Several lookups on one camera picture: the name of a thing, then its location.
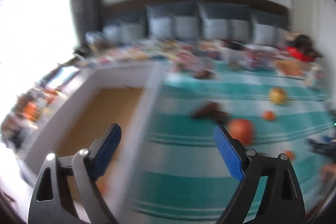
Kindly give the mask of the small orange tangerine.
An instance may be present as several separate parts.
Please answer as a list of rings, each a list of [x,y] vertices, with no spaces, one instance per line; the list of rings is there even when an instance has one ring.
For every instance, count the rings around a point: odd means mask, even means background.
[[[266,121],[274,121],[276,119],[276,114],[275,112],[271,111],[271,110],[266,110],[263,112],[262,114],[262,118]]]
[[[290,161],[294,161],[295,160],[295,153],[293,151],[286,150],[283,153],[288,156],[288,158],[289,158]]]

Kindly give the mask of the yellow apple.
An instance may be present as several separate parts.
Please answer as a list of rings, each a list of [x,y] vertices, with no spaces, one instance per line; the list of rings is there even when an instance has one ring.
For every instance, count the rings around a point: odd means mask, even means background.
[[[287,94],[283,88],[273,87],[269,91],[269,99],[277,105],[283,105],[287,101]]]

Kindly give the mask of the red apple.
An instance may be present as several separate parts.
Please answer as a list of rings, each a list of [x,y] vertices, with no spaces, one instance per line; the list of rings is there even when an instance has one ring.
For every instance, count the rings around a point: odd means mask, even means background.
[[[227,131],[232,138],[237,139],[242,145],[250,145],[253,140],[253,123],[247,119],[233,119],[228,124]]]

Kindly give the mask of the large brown sweet potato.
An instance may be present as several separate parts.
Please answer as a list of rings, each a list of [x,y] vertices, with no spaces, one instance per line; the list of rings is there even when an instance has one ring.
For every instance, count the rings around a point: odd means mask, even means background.
[[[207,102],[195,109],[190,117],[192,119],[209,119],[216,124],[227,124],[230,115],[222,110],[222,107],[217,102]]]

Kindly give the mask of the orange paper booklet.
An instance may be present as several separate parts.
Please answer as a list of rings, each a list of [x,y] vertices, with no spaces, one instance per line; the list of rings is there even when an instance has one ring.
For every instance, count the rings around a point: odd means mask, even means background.
[[[295,60],[276,60],[274,62],[276,72],[281,77],[303,80],[305,73]]]

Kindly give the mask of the white cardboard box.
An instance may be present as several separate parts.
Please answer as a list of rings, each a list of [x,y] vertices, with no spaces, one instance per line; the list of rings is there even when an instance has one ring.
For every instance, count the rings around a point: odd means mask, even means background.
[[[119,124],[121,143],[98,180],[107,205],[119,216],[165,74],[165,65],[158,61],[82,70],[31,131],[23,160],[38,173],[49,153],[73,155]]]

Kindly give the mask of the teal plaid cloth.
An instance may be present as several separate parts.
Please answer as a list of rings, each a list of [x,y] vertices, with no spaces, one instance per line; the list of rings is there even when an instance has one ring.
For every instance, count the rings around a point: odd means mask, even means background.
[[[333,135],[322,90],[302,80],[264,71],[231,71],[214,64],[212,80],[188,73],[165,78],[145,131],[122,223],[215,223],[245,177],[243,160],[227,126],[191,114],[213,101],[252,125],[245,149],[254,155],[287,153],[306,210],[318,200],[319,170],[328,160],[311,152],[308,139]]]

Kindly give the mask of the grey sofa cushion right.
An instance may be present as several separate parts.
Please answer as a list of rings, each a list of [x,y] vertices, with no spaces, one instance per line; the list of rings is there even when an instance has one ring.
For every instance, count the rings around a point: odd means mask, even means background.
[[[288,29],[286,16],[252,10],[252,43],[258,46],[283,47]]]

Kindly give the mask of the grey sofa cushion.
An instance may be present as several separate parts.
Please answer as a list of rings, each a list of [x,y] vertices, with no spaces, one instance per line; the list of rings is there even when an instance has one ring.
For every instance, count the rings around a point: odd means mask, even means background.
[[[251,39],[249,6],[234,3],[199,2],[202,37],[247,43]]]
[[[288,29],[286,16],[252,10],[252,43],[258,46],[283,47]]]
[[[197,39],[201,36],[195,1],[169,2],[146,7],[149,34],[157,39]]]

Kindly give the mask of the grey sofa cushion middle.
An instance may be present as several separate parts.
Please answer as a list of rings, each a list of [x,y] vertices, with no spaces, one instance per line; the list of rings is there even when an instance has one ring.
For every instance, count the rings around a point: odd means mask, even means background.
[[[199,2],[202,37],[247,43],[251,39],[249,6],[234,3]]]

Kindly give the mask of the grey sofa cushion left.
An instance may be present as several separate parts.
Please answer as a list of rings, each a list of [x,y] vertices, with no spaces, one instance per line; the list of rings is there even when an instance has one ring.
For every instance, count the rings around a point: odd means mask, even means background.
[[[149,34],[157,39],[197,39],[201,36],[195,1],[169,2],[146,7]]]

